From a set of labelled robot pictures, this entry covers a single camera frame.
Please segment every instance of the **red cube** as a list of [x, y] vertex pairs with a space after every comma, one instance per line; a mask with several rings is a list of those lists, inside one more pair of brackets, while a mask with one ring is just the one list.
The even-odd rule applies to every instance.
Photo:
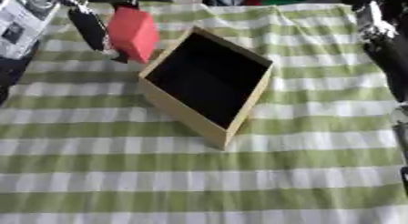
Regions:
[[158, 41], [153, 17], [144, 11], [120, 7], [107, 25], [110, 42], [139, 63], [147, 63]]

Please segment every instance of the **open box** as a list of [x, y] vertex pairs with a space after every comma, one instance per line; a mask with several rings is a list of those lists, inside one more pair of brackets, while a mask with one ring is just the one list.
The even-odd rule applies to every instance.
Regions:
[[155, 107], [224, 149], [270, 81], [271, 61], [193, 27], [139, 74]]

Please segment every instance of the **tablecloth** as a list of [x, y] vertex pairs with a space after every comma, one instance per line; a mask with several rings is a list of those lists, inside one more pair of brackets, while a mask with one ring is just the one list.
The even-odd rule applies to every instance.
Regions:
[[249, 119], [210, 148], [145, 101], [139, 66], [92, 52], [61, 11], [0, 110], [0, 223], [407, 223], [397, 104], [349, 7], [143, 9], [156, 55], [198, 25], [274, 61]]

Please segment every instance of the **box wall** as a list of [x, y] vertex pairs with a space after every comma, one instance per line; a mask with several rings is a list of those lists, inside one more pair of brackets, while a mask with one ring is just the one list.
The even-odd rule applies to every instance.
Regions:
[[250, 94], [250, 97], [247, 99], [245, 104], [238, 112], [237, 116], [235, 116], [234, 120], [229, 125], [229, 128], [227, 130], [226, 144], [228, 144], [232, 140], [232, 138], [240, 128], [241, 124], [245, 121], [245, 119], [247, 119], [251, 109], [256, 105], [257, 101], [260, 99], [260, 96], [262, 95], [263, 91], [265, 91], [265, 89], [268, 87], [268, 84], [270, 82], [271, 71], [272, 71], [271, 67], [268, 68], [268, 70], [260, 79], [260, 82], [256, 85], [256, 87]]
[[182, 104], [143, 77], [139, 80], [139, 87], [146, 99], [155, 107], [199, 133], [215, 144], [215, 147], [224, 148], [227, 136], [225, 129], [212, 123], [190, 107]]

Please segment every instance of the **green stripe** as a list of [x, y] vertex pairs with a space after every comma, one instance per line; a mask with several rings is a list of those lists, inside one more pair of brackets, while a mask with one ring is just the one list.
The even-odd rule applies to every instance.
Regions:
[[[308, 102], [336, 102], [336, 101], [377, 101], [393, 100], [387, 87], [352, 88], [332, 91], [266, 91], [259, 104], [299, 105]], [[151, 107], [141, 95], [95, 95], [83, 97], [24, 97], [11, 96], [4, 108], [41, 109], [41, 108], [95, 108], [95, 107]]]
[[330, 103], [336, 101], [373, 101], [393, 100], [387, 87], [376, 88], [346, 88], [343, 90], [298, 90], [273, 91], [263, 93], [258, 103], [271, 104], [305, 104], [308, 102]]
[[[192, 22], [199, 21], [207, 18], [219, 18], [226, 21], [250, 21], [263, 18], [265, 16], [283, 16], [293, 20], [302, 19], [306, 17], [333, 17], [344, 18], [347, 15], [351, 15], [352, 12], [347, 8], [336, 6], [334, 8], [327, 8], [322, 10], [303, 10], [303, 11], [281, 11], [275, 7], [264, 8], [252, 8], [246, 9], [237, 13], [222, 13], [213, 14], [210, 10], [200, 9], [185, 11], [177, 11], [176, 13], [153, 13], [152, 16], [157, 23], [172, 23], [172, 22]], [[106, 22], [112, 15], [101, 14], [99, 17]], [[65, 25], [69, 24], [70, 20], [67, 17], [57, 16], [51, 22], [52, 25]]]
[[[356, 31], [356, 26], [350, 25], [320, 25], [304, 27], [299, 25], [264, 25], [251, 29], [236, 29], [230, 27], [213, 27], [207, 29], [213, 34], [223, 37], [248, 37], [254, 40], [261, 40], [265, 34], [274, 33], [280, 36], [326, 36], [326, 35], [349, 35]], [[160, 30], [159, 38], [161, 40], [178, 39], [185, 30]], [[55, 32], [47, 35], [46, 39], [83, 41], [77, 31]]]
[[126, 82], [135, 83], [138, 78], [138, 71], [47, 71], [45, 73], [30, 73], [27, 71], [19, 84], [31, 84], [35, 82], [45, 83], [113, 83]]
[[[373, 117], [296, 117], [251, 119], [241, 134], [279, 135], [299, 132], [350, 132], [388, 129], [388, 115]], [[196, 136], [179, 122], [55, 123], [0, 125], [2, 138], [62, 137], [189, 137]]]
[[[362, 76], [380, 72], [372, 63], [358, 66], [325, 66], [325, 67], [274, 67], [273, 75], [283, 79], [293, 78], [327, 78]], [[133, 82], [137, 71], [27, 71], [20, 79], [19, 84], [35, 82], [45, 83], [108, 83]]]
[[[252, 51], [259, 55], [275, 54], [278, 56], [314, 56], [314, 55], [341, 55], [341, 54], [362, 54], [363, 50], [360, 45], [302, 45], [302, 46], [277, 46], [263, 45], [252, 48]], [[107, 59], [105, 56], [94, 52], [89, 48], [89, 51], [39, 51], [36, 56], [36, 61], [95, 61]]]
[[228, 154], [13, 155], [0, 156], [0, 172], [15, 174], [88, 171], [252, 171], [295, 168], [386, 167], [402, 163], [401, 152], [397, 148], [291, 150]]
[[406, 205], [400, 184], [374, 188], [0, 194], [0, 213], [370, 209]]
[[34, 57], [35, 61], [67, 61], [67, 60], [78, 60], [78, 61], [96, 61], [96, 60], [107, 60], [106, 56], [92, 51], [82, 52], [70, 52], [70, 51], [60, 51], [60, 52], [50, 52], [50, 51], [38, 51]]

